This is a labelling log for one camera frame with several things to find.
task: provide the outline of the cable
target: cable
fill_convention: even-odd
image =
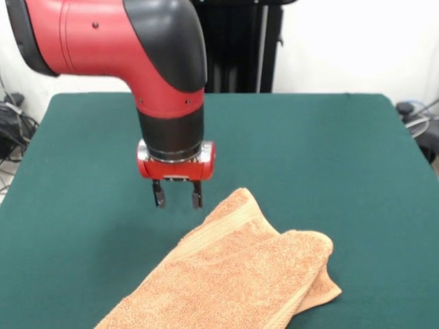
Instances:
[[[2,168],[0,168],[0,172],[5,173],[6,175],[9,175],[9,176],[15,176],[14,173],[11,173],[11,172],[9,172],[9,171],[6,171],[6,170],[4,170],[4,169],[2,169]]]
[[[10,185],[5,185],[2,188],[0,188],[0,192],[7,190],[10,187]]]
[[[4,82],[3,82],[3,79],[1,78],[1,71],[0,71],[0,86],[2,87],[2,89],[3,89],[3,91],[5,92],[6,96],[8,96],[9,99],[11,100],[11,102],[16,106],[15,99],[11,96],[10,93],[8,93],[8,90],[7,90],[6,87],[5,87],[5,84],[4,84]]]
[[[419,137],[420,135],[424,134],[428,128],[430,127],[430,121],[426,121],[424,124],[424,127],[420,129],[418,132],[415,132],[412,134],[412,138]]]
[[[416,116],[417,114],[421,114],[425,111],[428,111],[430,108],[435,106],[437,103],[439,103],[439,98],[435,99],[434,101],[432,101],[429,105],[425,106],[424,108],[421,108],[420,110],[417,110],[417,111],[413,111],[413,113],[409,114],[407,117],[411,118],[411,117]]]
[[[420,135],[424,134],[428,130],[428,128],[430,126],[430,121],[435,121],[435,120],[439,120],[439,116],[436,116],[436,117],[424,116],[424,117],[419,118],[417,120],[406,123],[405,127],[407,129],[409,129],[409,128],[414,127],[416,125],[420,125],[421,123],[425,123],[424,127],[422,127],[419,131],[414,132],[414,133],[410,133],[412,135],[412,138],[416,138],[416,137],[419,137]]]

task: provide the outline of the orange towel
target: orange towel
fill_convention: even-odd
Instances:
[[[327,273],[332,251],[321,233],[279,234],[241,188],[97,328],[285,328],[341,293]]]

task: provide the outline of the green table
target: green table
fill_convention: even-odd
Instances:
[[[439,184],[381,95],[208,95],[205,207],[154,207],[130,94],[57,95],[0,207],[0,328],[91,328],[240,186],[273,226],[319,230],[343,294],[291,328],[436,328]]]

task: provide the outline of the black cable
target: black cable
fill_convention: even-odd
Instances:
[[[0,188],[0,192],[7,190],[10,187],[10,185],[5,185],[2,188]]]
[[[0,101],[0,159],[20,162],[12,158],[15,150],[23,157],[39,124],[20,108]]]
[[[432,108],[433,106],[435,106],[437,103],[439,103],[439,98],[435,99],[434,101],[432,101],[430,104],[424,106],[423,108],[421,108],[418,111],[414,111],[413,113],[411,113],[410,115],[408,115],[407,117],[411,118],[414,117],[420,113],[424,113],[425,111],[428,111],[430,108]]]

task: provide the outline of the black stand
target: black stand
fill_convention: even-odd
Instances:
[[[269,0],[197,0],[206,43],[207,93],[271,93],[281,5]]]

